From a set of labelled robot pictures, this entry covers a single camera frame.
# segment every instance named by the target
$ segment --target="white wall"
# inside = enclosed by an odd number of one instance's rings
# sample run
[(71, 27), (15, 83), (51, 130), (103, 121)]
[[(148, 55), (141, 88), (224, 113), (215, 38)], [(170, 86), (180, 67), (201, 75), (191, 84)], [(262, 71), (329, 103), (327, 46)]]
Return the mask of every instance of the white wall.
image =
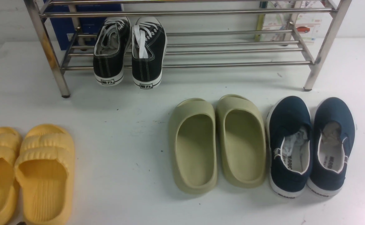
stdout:
[[(200, 10), (256, 8), (258, 2), (230, 3), (178, 3), (178, 4), (132, 4), (126, 10)], [(163, 17), (160, 19), (168, 32), (194, 30), (249, 30), (255, 29), (257, 15), (212, 17)], [(326, 15), (322, 31), (328, 28), (330, 16)], [(50, 23), (48, 30), (54, 38)], [(338, 34), (339, 37), (365, 37), (365, 1), (353, 0), (351, 8)], [(37, 36), (22, 0), (0, 0), (0, 43), (5, 41), (36, 40)]]

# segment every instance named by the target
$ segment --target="shoe rack leg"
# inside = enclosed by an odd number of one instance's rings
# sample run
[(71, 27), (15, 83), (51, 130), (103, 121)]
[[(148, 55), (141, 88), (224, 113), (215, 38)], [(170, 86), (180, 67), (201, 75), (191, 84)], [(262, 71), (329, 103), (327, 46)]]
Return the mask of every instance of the shoe rack leg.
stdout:
[[(68, 6), (68, 9), (70, 10), (70, 12), (77, 12), (77, 8), (75, 7), (75, 5), (69, 5)], [(74, 28), (75, 28), (75, 30), (77, 31), (77, 30), (82, 30), (82, 27), (81, 27), (81, 23), (79, 22), (79, 18), (77, 18), (77, 17), (72, 17), (71, 18), (72, 19), (72, 21), (73, 21), (73, 25), (74, 25)], [(80, 45), (80, 46), (84, 46), (85, 45), (85, 40), (84, 40), (84, 38), (82, 38), (82, 37), (78, 37), (78, 44)]]
[(41, 20), (40, 11), (36, 0), (24, 0), (29, 16), (31, 17), (32, 24), (38, 35), (39, 41), (41, 42), (43, 51), (45, 52), (46, 58), (48, 59), (49, 66), (52, 70), (53, 76), (55, 77), (58, 88), (60, 89), (61, 96), (63, 98), (70, 97), (70, 91), (68, 90), (67, 83), (65, 82), (63, 72), (58, 65), (58, 59), (53, 50), (52, 43), (46, 30), (44, 22)]
[(314, 65), (310, 66), (311, 72), (305, 83), (305, 86), (303, 87), (305, 91), (312, 90), (313, 85), (317, 80), (318, 74), (320, 73), (324, 62), (326, 61), (327, 55), (330, 52), (334, 39), (337, 36), (338, 30), (341, 27), (342, 21), (344, 20), (351, 1), (352, 0), (341, 0), (338, 5), (337, 12), (331, 13), (333, 19), (330, 24), (330, 28), (327, 31), (326, 37), (324, 38), (324, 42), (321, 45), (320, 51), (318, 52), (317, 58), (315, 59)]
[[(302, 6), (302, 1), (296, 1), (294, 8), (300, 8), (301, 6)], [(298, 20), (298, 16), (299, 16), (298, 13), (291, 14), (290, 19), (288, 20), (287, 28), (290, 27), (290, 24), (289, 24), (290, 22), (293, 22), (294, 26), (295, 26), (295, 24), (297, 23), (297, 20)], [(291, 33), (286, 33), (284, 36), (284, 40), (291, 40), (291, 37), (292, 37)]]

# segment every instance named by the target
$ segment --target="sneaker heel label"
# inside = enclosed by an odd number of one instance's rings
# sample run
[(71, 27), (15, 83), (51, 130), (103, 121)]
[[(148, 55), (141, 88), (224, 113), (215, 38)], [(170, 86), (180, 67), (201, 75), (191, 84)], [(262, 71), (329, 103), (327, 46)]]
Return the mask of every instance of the sneaker heel label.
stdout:
[(114, 79), (113, 80), (110, 80), (110, 81), (104, 81), (104, 80), (100, 80), (100, 82), (101, 82), (101, 84), (102, 85), (113, 85), (113, 84), (115, 84), (115, 81), (114, 81)]
[(140, 84), (141, 89), (152, 89), (153, 84)]

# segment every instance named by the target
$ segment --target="stitching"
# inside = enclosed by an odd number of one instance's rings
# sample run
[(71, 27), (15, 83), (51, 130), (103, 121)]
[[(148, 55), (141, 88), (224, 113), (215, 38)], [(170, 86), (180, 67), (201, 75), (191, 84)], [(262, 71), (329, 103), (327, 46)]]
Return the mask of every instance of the stitching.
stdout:
[(149, 66), (148, 66), (148, 62), (147, 61), (146, 61), (146, 71), (148, 72), (148, 81), (150, 81)]
[(141, 80), (144, 80), (144, 73), (142, 72), (142, 64), (141, 61), (139, 61), (139, 70), (141, 70)]
[(106, 62), (106, 67), (107, 67), (108, 73), (109, 73), (108, 76), (111, 77), (110, 68), (109, 68), (109, 62), (108, 62), (107, 59), (105, 60), (105, 62)]
[(101, 73), (101, 76), (103, 76), (102, 62), (101, 62), (101, 59), (98, 59), (98, 60), (99, 60), (100, 73)]

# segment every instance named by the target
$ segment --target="stainless steel shoe rack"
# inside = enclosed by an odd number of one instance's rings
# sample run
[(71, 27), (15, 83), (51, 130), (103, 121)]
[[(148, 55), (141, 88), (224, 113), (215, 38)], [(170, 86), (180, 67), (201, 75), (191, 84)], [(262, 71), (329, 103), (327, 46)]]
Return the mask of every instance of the stainless steel shoe rack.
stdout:
[[(233, 0), (233, 1), (257, 1), (258, 0)], [(93, 70), (93, 66), (69, 66), (71, 57), (92, 57), (93, 53), (75, 52), (78, 49), (93, 49), (93, 46), (84, 44), (85, 38), (95, 38), (96, 34), (84, 34), (78, 18), (80, 17), (169, 17), (169, 16), (206, 16), (206, 15), (231, 15), (231, 14), (290, 14), (290, 21), (285, 30), (249, 30), (233, 32), (193, 32), (193, 33), (168, 33), (167, 36), (207, 36), (207, 35), (233, 35), (233, 34), (265, 34), (265, 33), (284, 33), (283, 41), (274, 42), (235, 42), (235, 43), (211, 43), (211, 44), (169, 44), (166, 55), (206, 55), (206, 54), (230, 54), (230, 53), (279, 53), (279, 52), (301, 52), (304, 61), (287, 61), (287, 62), (246, 62), (246, 63), (217, 63), (217, 64), (171, 64), (164, 65), (165, 68), (200, 68), (200, 67), (254, 67), (254, 66), (291, 66), (291, 65), (308, 65), (311, 69), (309, 77), (304, 85), (305, 91), (311, 91), (317, 79), (318, 74), (326, 60), (327, 54), (331, 49), (332, 43), (337, 36), (338, 30), (342, 24), (345, 14), (352, 0), (340, 0), (338, 6), (332, 0), (322, 1), (324, 8), (300, 8), (302, 1), (295, 1), (294, 8), (290, 9), (253, 9), (253, 10), (201, 10), (201, 11), (162, 11), (162, 12), (77, 12), (75, 6), (82, 4), (135, 4), (135, 3), (172, 3), (172, 2), (228, 2), (228, 0), (48, 0), (45, 5), (39, 9), (36, 0), (24, 0), (32, 23), (38, 34), (39, 41), (46, 54), (49, 65), (64, 98), (70, 97), (67, 83), (64, 79), (64, 73), (68, 70)], [(69, 13), (50, 12), (51, 6), (68, 5)], [(295, 22), (300, 13), (329, 13), (332, 22), (324, 38), (324, 42), (316, 58), (313, 58), (305, 42), (302, 40), (298, 30), (295, 28)], [(58, 62), (53, 46), (50, 42), (48, 31), (45, 27), (47, 18), (64, 18), (71, 17), (75, 27), (75, 34), (71, 39), (71, 44), (65, 52), (61, 63)], [(290, 48), (264, 48), (248, 50), (212, 50), (212, 51), (171, 51), (174, 47), (197, 48), (197, 47), (231, 47), (231, 46), (258, 46), (258, 45), (297, 45)]]

